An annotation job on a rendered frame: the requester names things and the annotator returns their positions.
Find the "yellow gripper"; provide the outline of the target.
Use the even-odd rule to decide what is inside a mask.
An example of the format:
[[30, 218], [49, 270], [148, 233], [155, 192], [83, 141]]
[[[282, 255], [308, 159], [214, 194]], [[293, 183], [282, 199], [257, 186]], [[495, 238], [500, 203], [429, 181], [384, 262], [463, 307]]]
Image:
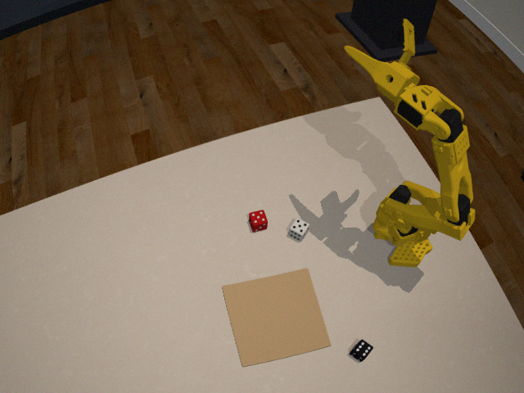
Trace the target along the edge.
[[402, 41], [404, 49], [399, 63], [378, 61], [354, 47], [344, 46], [346, 53], [371, 75], [379, 92], [393, 101], [394, 106], [404, 88], [416, 87], [420, 80], [406, 65], [411, 56], [415, 55], [414, 27], [407, 19], [401, 20], [401, 31], [396, 32], [396, 37], [398, 41]]

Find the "black die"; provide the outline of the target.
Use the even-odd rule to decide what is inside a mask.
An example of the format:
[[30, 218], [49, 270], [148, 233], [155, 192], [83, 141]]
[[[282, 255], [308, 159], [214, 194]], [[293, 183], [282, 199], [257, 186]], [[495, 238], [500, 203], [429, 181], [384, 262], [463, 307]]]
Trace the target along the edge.
[[366, 341], [361, 340], [350, 352], [350, 355], [356, 358], [359, 362], [362, 362], [366, 359], [372, 349], [373, 347], [371, 345], [369, 345]]

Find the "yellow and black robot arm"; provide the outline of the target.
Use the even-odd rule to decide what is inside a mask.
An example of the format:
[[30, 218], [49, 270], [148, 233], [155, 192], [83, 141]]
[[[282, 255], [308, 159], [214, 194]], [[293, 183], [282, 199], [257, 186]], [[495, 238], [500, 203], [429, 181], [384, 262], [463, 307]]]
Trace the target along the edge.
[[[437, 111], [439, 117], [434, 114]], [[475, 220], [475, 210], [470, 208], [473, 192], [466, 152], [470, 147], [468, 128], [463, 125], [461, 108], [428, 85], [404, 88], [394, 112], [416, 130], [435, 135], [431, 143], [440, 194], [404, 181], [381, 202], [373, 223], [376, 239], [389, 239], [397, 246], [389, 264], [415, 268], [433, 248], [428, 240], [431, 233], [441, 232], [461, 241]], [[421, 205], [406, 205], [410, 197]]]

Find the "red die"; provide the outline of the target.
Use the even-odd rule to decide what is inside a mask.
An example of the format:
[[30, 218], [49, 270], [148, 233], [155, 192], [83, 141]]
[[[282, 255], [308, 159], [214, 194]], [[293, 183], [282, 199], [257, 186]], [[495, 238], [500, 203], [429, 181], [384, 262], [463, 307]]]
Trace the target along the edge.
[[265, 230], [268, 227], [268, 220], [263, 210], [258, 210], [249, 213], [249, 221], [251, 224], [252, 232]]

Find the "tan square mat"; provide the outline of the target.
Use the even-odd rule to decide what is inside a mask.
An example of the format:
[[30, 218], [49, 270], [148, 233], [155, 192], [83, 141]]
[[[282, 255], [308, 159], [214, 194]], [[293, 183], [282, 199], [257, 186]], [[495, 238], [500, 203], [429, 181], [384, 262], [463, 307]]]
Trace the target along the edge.
[[308, 268], [222, 288], [242, 367], [331, 346]]

